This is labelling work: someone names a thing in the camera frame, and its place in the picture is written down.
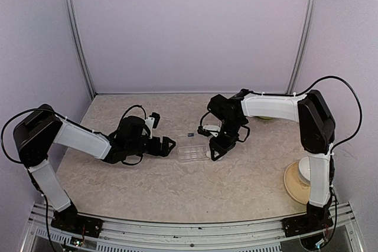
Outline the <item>clear plastic pill organizer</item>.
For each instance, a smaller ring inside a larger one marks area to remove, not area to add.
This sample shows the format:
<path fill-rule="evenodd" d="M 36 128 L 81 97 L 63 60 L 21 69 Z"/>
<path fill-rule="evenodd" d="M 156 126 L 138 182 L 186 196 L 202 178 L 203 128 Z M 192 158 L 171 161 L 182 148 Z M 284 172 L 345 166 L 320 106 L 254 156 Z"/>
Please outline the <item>clear plastic pill organizer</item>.
<path fill-rule="evenodd" d="M 198 133 L 179 133 L 177 136 L 177 155 L 181 163 L 206 161 L 207 149 L 208 139 Z"/>

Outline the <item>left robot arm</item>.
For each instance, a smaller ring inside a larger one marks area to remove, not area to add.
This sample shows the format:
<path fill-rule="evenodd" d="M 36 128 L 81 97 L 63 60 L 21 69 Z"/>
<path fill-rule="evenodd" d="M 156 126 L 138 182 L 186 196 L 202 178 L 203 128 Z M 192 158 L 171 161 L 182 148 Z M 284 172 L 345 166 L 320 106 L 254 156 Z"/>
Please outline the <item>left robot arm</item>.
<path fill-rule="evenodd" d="M 129 162 L 128 157 L 142 159 L 150 155 L 164 158 L 176 146 L 169 137 L 154 136 L 153 131 L 160 120 L 160 115 L 155 112 L 144 113 L 142 117 L 125 112 L 116 129 L 108 135 L 68 119 L 49 104 L 26 110 L 23 114 L 26 117 L 13 130 L 19 161 L 48 203 L 60 212 L 58 219 L 70 231 L 79 230 L 83 219 L 71 209 L 74 208 L 73 201 L 48 160 L 53 146 L 75 150 L 108 164 L 126 166 L 136 165 Z"/>

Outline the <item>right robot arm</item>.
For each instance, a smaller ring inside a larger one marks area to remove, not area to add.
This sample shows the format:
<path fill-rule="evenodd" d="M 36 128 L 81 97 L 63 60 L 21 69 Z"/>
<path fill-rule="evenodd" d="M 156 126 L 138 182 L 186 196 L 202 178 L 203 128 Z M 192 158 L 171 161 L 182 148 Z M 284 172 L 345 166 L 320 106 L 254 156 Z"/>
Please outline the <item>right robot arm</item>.
<path fill-rule="evenodd" d="M 208 155 L 230 166 L 225 190 L 239 218 L 305 212 L 314 231 L 331 204 L 335 120 L 320 92 L 273 96 L 249 90 L 210 99 Z"/>

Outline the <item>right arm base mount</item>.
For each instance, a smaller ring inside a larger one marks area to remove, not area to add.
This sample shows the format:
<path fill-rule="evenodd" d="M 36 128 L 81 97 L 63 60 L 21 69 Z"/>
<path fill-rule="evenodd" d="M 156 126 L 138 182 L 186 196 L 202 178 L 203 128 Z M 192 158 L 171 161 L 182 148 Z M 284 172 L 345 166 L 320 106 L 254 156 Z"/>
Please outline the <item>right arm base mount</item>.
<path fill-rule="evenodd" d="M 334 225 L 328 205 L 316 207 L 309 202 L 306 206 L 306 213 L 294 217 L 286 217 L 281 223 L 285 237 L 311 233 L 322 230 L 326 226 L 332 227 Z"/>

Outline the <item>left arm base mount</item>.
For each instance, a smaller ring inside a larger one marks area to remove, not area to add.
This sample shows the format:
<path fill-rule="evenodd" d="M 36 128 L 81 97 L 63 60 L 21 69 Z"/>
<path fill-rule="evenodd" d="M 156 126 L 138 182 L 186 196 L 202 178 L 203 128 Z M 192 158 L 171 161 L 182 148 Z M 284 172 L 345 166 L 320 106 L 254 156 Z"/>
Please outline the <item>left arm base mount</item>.
<path fill-rule="evenodd" d="M 73 211 L 54 211 L 51 226 L 84 237 L 98 238 L 102 229 L 103 220 L 100 218 L 80 215 Z"/>

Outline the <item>small white-capped pill bottle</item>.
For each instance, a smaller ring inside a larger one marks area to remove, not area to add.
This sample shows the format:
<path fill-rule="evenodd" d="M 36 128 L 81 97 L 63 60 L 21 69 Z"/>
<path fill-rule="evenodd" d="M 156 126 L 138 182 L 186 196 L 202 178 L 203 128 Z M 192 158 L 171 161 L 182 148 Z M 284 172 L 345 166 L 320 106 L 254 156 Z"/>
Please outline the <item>small white-capped pill bottle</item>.
<path fill-rule="evenodd" d="M 220 161 L 223 159 L 223 156 L 220 155 L 218 152 L 212 153 L 210 150 L 206 152 L 206 157 L 210 158 L 211 161 Z"/>

